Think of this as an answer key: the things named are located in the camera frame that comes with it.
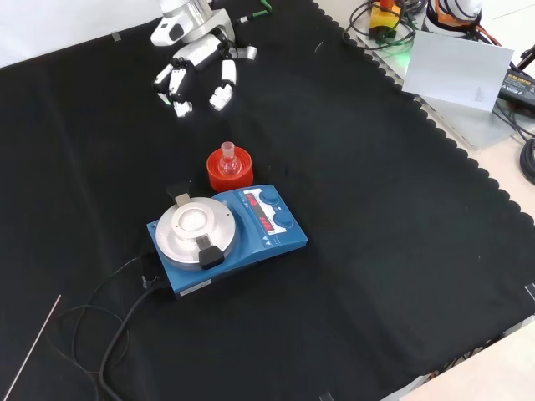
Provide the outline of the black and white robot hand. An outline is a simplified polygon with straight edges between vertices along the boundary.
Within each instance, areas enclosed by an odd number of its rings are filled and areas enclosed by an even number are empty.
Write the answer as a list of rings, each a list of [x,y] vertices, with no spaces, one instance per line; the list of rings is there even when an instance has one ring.
[[[198,71],[211,61],[219,59],[222,61],[222,81],[215,88],[209,104],[214,110],[221,111],[230,103],[235,92],[236,61],[238,59],[253,61],[256,57],[255,47],[238,48],[216,29],[179,49],[156,75],[153,87],[163,103],[174,109],[176,117],[184,118],[193,110],[192,103],[186,100],[183,93],[188,72]]]

